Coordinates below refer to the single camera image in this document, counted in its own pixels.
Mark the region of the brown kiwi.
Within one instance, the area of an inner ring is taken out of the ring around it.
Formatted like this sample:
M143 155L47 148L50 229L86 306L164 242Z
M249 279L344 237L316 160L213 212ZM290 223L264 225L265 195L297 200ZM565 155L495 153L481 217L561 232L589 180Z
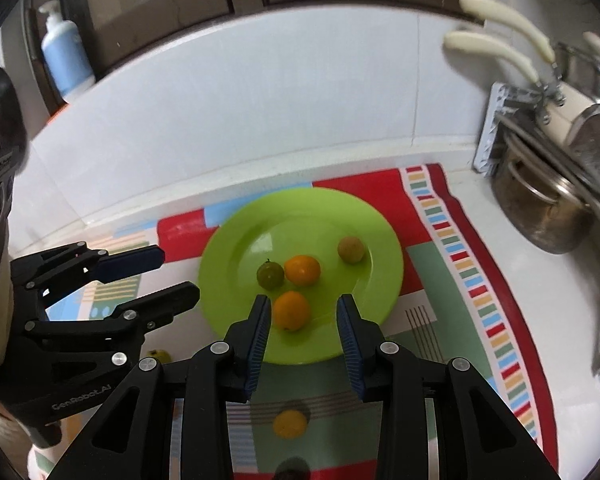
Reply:
M343 237L337 247L340 259L347 264L358 264L366 255L366 247L356 236Z
M284 440L294 440L306 433L309 421L299 410L285 410L278 413L272 423L276 437Z

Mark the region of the small orange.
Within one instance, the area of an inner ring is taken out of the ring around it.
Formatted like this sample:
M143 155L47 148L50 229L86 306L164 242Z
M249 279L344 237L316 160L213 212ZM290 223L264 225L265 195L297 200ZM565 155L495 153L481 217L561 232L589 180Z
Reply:
M301 330L309 323L311 306L301 292L290 290L281 294L272 305L272 319L276 327L288 332Z
M314 285L321 277L322 269L317 259L308 255L290 258L284 264L286 278L299 287Z

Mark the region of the stainless steel stockpot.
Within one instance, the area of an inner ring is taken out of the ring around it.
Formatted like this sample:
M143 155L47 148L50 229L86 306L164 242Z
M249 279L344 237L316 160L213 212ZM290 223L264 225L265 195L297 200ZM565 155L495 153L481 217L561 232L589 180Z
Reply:
M519 136L506 130L503 141L505 150L492 180L502 211L544 252L572 252L590 232L591 208L576 187Z

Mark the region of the cream saucepan with lid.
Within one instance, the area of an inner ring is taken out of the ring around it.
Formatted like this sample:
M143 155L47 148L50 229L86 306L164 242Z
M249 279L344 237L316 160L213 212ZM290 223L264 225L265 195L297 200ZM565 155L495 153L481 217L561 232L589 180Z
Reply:
M550 66L553 79L547 82L561 79L594 104L600 104L600 60L594 55L561 42L553 44L532 21L501 1L460 0L460 8L481 21L495 22L519 32Z

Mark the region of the green plate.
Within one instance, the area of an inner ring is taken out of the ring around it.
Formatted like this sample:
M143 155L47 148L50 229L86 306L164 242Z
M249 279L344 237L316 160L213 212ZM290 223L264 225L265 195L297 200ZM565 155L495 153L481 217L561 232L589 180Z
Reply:
M243 206L216 230L198 286L204 317L220 336L247 317L257 296L268 296L265 362L303 365L340 355L340 296L382 323L403 271L396 232L373 206L329 188L290 188Z

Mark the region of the colourful patchwork placemat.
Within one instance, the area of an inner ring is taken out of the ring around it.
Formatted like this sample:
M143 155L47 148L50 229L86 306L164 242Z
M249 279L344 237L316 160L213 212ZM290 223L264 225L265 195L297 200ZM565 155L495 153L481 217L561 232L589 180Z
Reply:
M160 363L111 349L118 386L55 479L553 479L556 427L516 302L437 165L269 192L161 219L166 264L86 290L71 328L172 284Z

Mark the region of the cream handled pan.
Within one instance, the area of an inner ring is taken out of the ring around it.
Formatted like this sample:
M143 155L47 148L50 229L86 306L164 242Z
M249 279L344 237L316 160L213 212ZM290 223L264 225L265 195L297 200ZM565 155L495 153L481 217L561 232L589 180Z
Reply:
M592 99L561 79L544 82L528 56L493 36L457 30L445 34L443 45L449 50L466 54L499 58L519 70L540 94L534 106L536 122L550 140L561 148L567 147L571 127L581 113L594 104Z

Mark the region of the blue soap dispenser bottle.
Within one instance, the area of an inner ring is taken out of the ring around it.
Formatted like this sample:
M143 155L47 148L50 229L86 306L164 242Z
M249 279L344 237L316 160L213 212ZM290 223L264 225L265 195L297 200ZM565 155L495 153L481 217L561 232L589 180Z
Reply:
M71 104L95 84L78 26L62 16L57 0L43 3L38 12L46 15L41 44L45 63L60 96Z

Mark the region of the white metal dish rack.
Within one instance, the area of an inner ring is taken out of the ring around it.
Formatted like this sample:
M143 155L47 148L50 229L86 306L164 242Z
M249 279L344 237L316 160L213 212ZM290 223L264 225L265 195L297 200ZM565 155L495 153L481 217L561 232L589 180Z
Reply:
M534 246L568 254L592 236L600 254L600 198L528 117L538 96L492 84L474 169L492 179L504 214Z

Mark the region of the brown kiwi front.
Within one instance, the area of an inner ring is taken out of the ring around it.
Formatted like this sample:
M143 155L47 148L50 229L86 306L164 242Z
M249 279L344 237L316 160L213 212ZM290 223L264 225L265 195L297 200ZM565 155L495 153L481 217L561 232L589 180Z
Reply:
M284 440L294 440L306 433L309 421L299 410L285 410L278 413L272 423L276 437Z

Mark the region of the green tangerine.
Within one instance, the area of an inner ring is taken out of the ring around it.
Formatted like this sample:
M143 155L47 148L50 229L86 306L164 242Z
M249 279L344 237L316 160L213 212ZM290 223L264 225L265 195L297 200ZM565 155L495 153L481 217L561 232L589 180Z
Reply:
M285 281L284 268L275 261L266 260L257 270L257 281L266 290L278 289Z
M166 350L162 350L162 349L149 350L146 353L146 356L148 358L155 359L156 361L160 362L161 364L169 364L172 362L172 356L170 356L170 353L167 352Z

